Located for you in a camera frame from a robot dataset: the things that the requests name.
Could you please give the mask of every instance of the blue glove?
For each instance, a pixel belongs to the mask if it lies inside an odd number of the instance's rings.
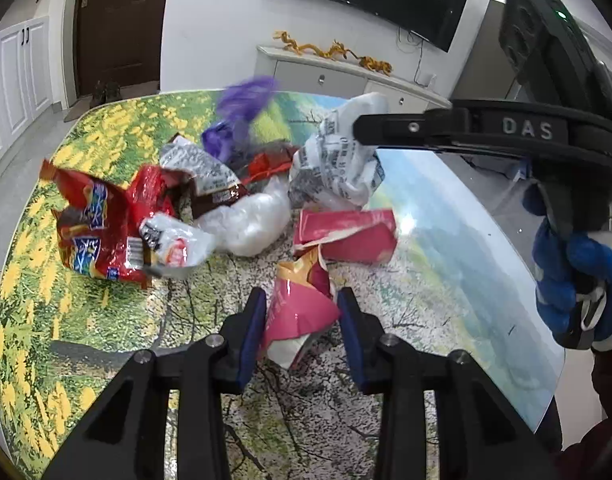
[[[526,193],[524,206],[534,214],[545,213],[541,199],[535,200],[530,192]],[[535,236],[532,257],[536,264],[537,311],[553,333],[566,332],[576,304],[572,268],[605,281],[606,298],[600,302],[593,317],[596,320],[593,348],[611,350],[612,232],[576,233],[566,243],[550,229],[545,219]]]

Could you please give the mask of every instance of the table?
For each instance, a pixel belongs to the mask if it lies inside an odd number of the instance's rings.
[[[177,132],[193,140],[215,118],[215,91],[160,94],[88,112],[53,162],[127,186]],[[303,142],[338,98],[279,92],[256,120],[259,139]],[[563,351],[534,309],[534,282],[484,208],[433,154],[382,150],[386,178],[370,207],[391,206],[399,245],[387,266],[331,264],[338,287],[417,349],[471,352],[534,430],[563,367]],[[61,266],[51,208],[38,183],[0,282],[0,420],[13,462],[39,478],[59,444],[135,349],[173,348],[218,329],[252,286],[269,294],[291,259],[291,230],[257,258],[214,254],[188,282],[148,290]],[[436,477],[433,399],[427,396],[429,477]],[[290,373],[259,363],[242,397],[223,399],[235,479],[368,478],[379,399],[353,385],[336,326]],[[175,477],[177,396],[171,396],[166,476]]]

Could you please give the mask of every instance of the shoe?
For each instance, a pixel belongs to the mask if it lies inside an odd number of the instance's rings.
[[[114,103],[115,101],[121,101],[123,97],[121,97],[121,88],[119,88],[119,84],[115,83],[115,81],[110,81],[106,83],[106,102]]]
[[[94,91],[92,92],[92,99],[90,99],[90,110],[95,107],[101,106],[106,102],[106,91],[105,86],[101,81],[97,81],[94,85]]]

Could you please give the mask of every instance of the purple plastic bag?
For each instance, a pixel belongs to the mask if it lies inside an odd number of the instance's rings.
[[[268,105],[275,80],[258,76],[239,85],[226,88],[217,104],[223,118],[201,134],[203,149],[223,163],[233,153],[245,153],[250,145],[250,122]]]

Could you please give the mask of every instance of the white plastic bag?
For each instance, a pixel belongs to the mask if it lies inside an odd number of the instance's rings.
[[[255,256],[279,238],[290,220],[288,184],[273,176],[263,192],[209,211],[195,225],[215,235],[218,250]]]
[[[156,256],[147,268],[161,278],[186,280],[211,255],[214,235],[158,212],[139,226],[139,234]]]
[[[387,114],[377,92],[353,97],[333,110],[292,158],[289,196],[293,208],[314,202],[326,209],[361,209],[384,179],[374,146],[353,137],[361,115]]]

